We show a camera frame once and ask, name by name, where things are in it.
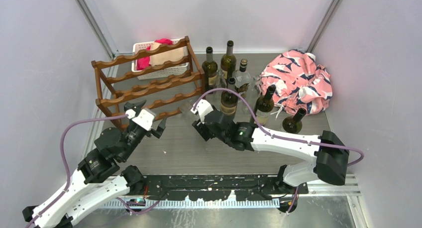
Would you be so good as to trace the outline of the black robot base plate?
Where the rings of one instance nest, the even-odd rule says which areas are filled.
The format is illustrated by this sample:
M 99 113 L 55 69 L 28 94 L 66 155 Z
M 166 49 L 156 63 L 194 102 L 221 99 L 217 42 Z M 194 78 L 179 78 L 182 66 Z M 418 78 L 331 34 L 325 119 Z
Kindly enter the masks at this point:
M 268 201 L 293 195 L 295 188 L 283 185 L 276 175 L 147 175 L 129 195 L 152 200 Z

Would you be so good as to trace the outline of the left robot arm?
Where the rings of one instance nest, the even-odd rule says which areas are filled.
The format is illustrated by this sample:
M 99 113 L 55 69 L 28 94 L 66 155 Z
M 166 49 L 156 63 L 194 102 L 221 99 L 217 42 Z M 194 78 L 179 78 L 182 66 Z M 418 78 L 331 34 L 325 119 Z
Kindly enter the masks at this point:
M 114 179 L 108 179 L 120 169 L 119 163 L 128 160 L 144 137 L 160 138 L 166 128 L 166 119 L 162 119 L 153 129 L 156 114 L 144 108 L 144 104 L 144 101 L 127 102 L 124 115 L 111 116 L 111 120 L 127 118 L 129 125 L 125 130 L 116 127 L 103 130 L 94 141 L 95 148 L 82 159 L 74 172 L 70 172 L 65 157 L 64 140 L 68 131 L 80 122 L 74 122 L 65 129 L 60 140 L 60 153 L 66 170 L 66 183 L 42 204 L 23 209 L 27 227 L 72 228 L 109 200 L 122 195 L 138 195 L 146 190 L 144 176 L 133 165 L 126 167 Z

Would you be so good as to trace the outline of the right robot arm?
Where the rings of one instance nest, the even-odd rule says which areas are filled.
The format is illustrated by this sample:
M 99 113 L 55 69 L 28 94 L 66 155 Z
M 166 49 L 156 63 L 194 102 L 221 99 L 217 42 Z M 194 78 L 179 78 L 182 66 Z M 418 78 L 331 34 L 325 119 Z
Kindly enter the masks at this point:
M 250 122 L 235 123 L 218 110 L 192 113 L 199 116 L 193 127 L 205 141 L 217 138 L 238 151 L 267 151 L 301 159 L 296 165 L 280 167 L 276 186 L 281 193 L 317 179 L 331 185 L 345 184 L 349 151 L 331 131 L 322 135 L 291 134 L 260 129 Z

